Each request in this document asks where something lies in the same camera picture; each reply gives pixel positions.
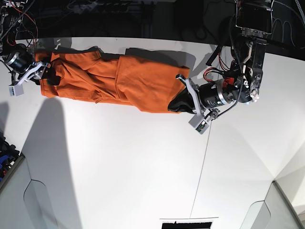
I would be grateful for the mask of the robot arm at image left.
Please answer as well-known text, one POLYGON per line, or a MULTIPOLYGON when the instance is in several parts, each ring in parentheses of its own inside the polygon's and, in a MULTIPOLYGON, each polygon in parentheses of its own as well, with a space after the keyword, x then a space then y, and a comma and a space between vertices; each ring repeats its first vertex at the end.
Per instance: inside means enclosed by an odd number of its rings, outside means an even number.
POLYGON ((189 68, 134 55, 106 56, 97 48, 29 51, 15 40, 27 12, 23 1, 4 0, 0 8, 0 60, 11 74, 11 96, 22 95, 23 84, 32 81, 48 98, 130 105, 149 113, 199 113, 189 68))

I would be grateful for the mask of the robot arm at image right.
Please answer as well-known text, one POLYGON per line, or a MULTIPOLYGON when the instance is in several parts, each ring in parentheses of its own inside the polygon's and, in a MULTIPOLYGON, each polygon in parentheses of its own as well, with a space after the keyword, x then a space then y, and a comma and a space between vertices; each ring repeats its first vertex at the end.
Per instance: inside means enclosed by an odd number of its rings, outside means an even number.
POLYGON ((173 112, 188 112, 216 119, 222 115, 219 106, 256 102, 263 77, 263 63, 267 46, 266 36, 272 32, 272 0, 237 0, 235 14, 230 18, 228 37, 231 43, 230 67, 217 69, 211 64, 221 57, 222 45, 217 46, 207 61, 203 77, 206 84, 194 84, 182 74, 176 76, 190 85, 168 105, 173 112))

